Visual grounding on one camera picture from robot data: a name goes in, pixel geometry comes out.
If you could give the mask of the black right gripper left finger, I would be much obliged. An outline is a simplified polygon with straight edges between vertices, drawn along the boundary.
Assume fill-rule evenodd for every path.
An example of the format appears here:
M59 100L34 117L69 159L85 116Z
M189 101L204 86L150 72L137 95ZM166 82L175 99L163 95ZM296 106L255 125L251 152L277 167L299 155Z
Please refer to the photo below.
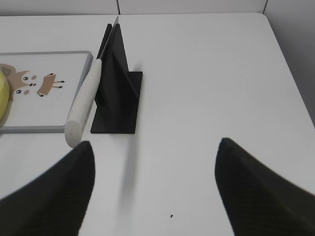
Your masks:
M0 201L2 236L77 236L95 184L95 157L83 141L36 179Z

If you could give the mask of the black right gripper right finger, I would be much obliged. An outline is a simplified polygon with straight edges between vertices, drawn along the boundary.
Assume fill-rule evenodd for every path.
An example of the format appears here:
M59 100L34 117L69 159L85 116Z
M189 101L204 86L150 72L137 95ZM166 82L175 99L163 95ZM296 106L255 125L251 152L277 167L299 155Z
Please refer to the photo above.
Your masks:
M215 179L236 236L313 236L315 197L222 138Z

